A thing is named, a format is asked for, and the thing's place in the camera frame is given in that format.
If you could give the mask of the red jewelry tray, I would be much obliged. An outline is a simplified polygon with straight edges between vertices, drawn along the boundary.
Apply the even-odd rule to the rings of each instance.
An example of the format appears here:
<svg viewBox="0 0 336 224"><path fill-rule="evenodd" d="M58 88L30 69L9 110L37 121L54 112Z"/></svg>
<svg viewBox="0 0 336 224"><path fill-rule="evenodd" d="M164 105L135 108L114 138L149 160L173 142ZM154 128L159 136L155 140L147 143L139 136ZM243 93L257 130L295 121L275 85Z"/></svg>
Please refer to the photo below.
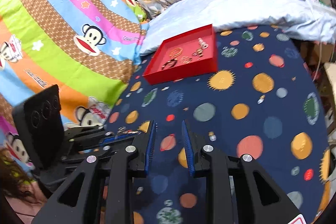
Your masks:
<svg viewBox="0 0 336 224"><path fill-rule="evenodd" d="M217 71L215 31L209 24L164 40L142 76L155 85Z"/></svg>

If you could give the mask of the navy planet print bedsheet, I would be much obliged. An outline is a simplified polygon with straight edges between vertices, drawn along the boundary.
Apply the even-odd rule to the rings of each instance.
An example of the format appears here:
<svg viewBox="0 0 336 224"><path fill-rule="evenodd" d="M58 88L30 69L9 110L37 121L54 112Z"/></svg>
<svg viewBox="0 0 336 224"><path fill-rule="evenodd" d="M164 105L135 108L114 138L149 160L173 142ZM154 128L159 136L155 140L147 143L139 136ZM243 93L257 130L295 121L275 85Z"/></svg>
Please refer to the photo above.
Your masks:
<svg viewBox="0 0 336 224"><path fill-rule="evenodd" d="M131 190L135 223L205 223L206 182L189 175L182 121L227 155L252 155L312 223L328 204L321 99L294 42L275 26L217 34L218 71L150 85L143 58L109 129L157 124L153 162Z"/></svg>

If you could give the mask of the colourful monkey print blanket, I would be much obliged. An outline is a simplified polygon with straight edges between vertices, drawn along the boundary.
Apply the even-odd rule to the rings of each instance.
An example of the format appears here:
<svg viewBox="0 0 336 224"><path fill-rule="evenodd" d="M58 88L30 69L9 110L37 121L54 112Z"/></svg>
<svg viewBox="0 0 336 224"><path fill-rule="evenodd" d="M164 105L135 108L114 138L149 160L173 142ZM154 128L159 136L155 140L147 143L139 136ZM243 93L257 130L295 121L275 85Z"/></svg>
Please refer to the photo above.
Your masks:
<svg viewBox="0 0 336 224"><path fill-rule="evenodd" d="M25 170L12 109L57 85L67 128L103 124L140 61L145 19L137 0L1 0L1 146Z"/></svg>

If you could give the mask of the light blue quilt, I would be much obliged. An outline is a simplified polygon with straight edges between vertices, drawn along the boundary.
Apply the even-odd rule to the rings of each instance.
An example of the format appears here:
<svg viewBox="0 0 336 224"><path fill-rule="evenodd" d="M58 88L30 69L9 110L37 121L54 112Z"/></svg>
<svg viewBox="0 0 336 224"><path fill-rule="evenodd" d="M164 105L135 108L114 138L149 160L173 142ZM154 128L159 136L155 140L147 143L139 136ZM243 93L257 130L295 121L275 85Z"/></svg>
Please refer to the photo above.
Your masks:
<svg viewBox="0 0 336 224"><path fill-rule="evenodd" d="M335 9L312 0L181 0L150 21L140 54L209 24L216 32L276 25L293 39L335 43Z"/></svg>

